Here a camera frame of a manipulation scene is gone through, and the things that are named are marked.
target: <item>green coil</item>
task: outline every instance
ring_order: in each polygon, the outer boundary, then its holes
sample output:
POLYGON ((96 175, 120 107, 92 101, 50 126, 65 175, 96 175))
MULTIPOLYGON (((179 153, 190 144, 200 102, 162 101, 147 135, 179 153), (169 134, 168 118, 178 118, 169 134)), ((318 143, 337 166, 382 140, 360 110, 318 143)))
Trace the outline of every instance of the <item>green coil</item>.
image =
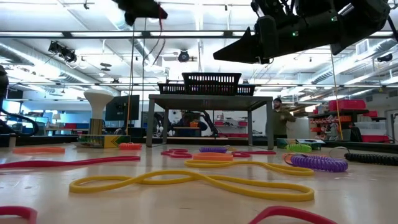
POLYGON ((305 144, 290 144, 286 146, 286 149, 291 152, 311 152, 311 146, 305 144))

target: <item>cardboard box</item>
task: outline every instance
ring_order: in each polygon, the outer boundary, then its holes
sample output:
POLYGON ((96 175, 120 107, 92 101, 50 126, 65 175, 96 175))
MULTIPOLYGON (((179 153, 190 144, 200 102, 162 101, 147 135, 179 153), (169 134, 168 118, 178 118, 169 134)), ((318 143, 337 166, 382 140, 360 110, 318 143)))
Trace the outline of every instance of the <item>cardboard box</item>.
POLYGON ((285 149, 289 144, 304 144, 311 146, 312 150, 321 150, 324 142, 319 139, 276 139, 276 146, 278 149, 285 149))
POLYGON ((129 143, 129 142, 131 142, 130 136, 81 134, 79 135, 76 146, 112 148, 112 147, 119 147, 121 143, 129 143))

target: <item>purple coil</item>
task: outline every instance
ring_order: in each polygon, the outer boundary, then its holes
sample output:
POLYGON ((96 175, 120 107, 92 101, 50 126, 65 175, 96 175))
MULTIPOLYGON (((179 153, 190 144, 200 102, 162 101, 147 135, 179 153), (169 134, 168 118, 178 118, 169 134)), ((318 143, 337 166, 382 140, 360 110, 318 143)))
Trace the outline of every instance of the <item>purple coil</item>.
POLYGON ((218 152, 218 153, 226 153, 227 148, 225 147, 201 147, 199 149, 200 152, 218 152))
POLYGON ((324 156, 295 154, 290 160, 292 166, 305 167, 329 172, 344 172, 348 169, 346 161, 324 156))

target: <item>gray table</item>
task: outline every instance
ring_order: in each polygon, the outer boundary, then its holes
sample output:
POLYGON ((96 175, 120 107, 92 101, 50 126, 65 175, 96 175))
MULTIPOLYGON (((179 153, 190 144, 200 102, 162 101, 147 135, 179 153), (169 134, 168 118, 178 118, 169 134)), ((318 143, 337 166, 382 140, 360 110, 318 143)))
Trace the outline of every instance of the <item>gray table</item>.
POLYGON ((272 97, 269 96, 205 96, 205 95, 149 95, 147 147, 152 147, 155 103, 164 109, 163 143, 167 142, 169 110, 228 110, 248 112, 249 145, 253 144, 251 112, 267 105, 268 149, 274 148, 272 128, 272 97))

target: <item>wooden floor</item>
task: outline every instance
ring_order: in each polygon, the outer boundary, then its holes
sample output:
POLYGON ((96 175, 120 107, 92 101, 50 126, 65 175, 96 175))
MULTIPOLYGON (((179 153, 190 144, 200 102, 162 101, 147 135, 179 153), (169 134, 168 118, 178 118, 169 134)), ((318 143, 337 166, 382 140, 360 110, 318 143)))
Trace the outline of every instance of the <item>wooden floor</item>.
MULTIPOLYGON (((0 162, 23 160, 74 161, 80 159, 128 156, 131 152, 115 149, 79 149, 67 147, 65 155, 17 156, 0 151, 0 162)), ((285 205, 308 210, 342 224, 398 223, 398 167, 350 163, 347 172, 316 172, 313 177, 279 174, 256 166, 217 169, 191 169, 181 159, 161 156, 171 148, 198 152, 199 146, 158 146, 135 154, 140 162, 117 162, 86 167, 53 169, 0 170, 0 206, 22 205, 39 212, 38 224, 110 224, 110 223, 248 223, 271 205, 285 205), (276 202, 251 198, 217 189, 201 181, 175 185, 132 185, 95 194, 68 192, 71 181, 91 175, 137 176, 153 170, 186 169, 202 174, 219 174, 245 179, 288 182, 315 190, 311 202, 276 202)), ((242 150, 259 150, 247 146, 242 150)), ((320 153, 328 154, 329 149, 320 153)), ((276 156, 253 156, 254 161, 283 164, 284 150, 276 156)), ((332 154, 344 154, 333 151, 332 154)), ((26 223, 15 217, 0 217, 1 224, 26 223)), ((262 223, 305 223, 291 218, 274 217, 262 223)))

